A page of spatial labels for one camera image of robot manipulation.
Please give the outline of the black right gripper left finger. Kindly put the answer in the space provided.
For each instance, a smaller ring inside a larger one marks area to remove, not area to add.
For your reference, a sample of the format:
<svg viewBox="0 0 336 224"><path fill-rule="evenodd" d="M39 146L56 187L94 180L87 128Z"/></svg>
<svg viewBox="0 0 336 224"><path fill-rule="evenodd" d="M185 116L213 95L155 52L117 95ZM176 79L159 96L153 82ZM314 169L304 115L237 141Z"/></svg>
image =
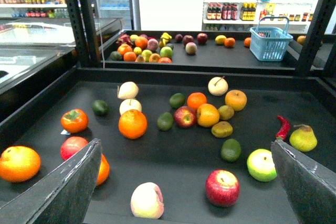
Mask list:
<svg viewBox="0 0 336 224"><path fill-rule="evenodd" d="M82 223L98 178L99 139L1 207L1 223Z"/></svg>

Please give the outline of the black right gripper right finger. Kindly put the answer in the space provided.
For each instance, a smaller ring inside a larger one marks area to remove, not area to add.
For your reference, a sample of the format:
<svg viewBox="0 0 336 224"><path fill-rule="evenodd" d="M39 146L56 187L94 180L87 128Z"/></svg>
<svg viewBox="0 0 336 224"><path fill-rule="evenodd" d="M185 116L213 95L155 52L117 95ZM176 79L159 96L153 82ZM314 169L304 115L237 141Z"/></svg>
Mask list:
<svg viewBox="0 0 336 224"><path fill-rule="evenodd" d="M335 172L282 140L271 143L277 176L299 223L335 223Z"/></svg>

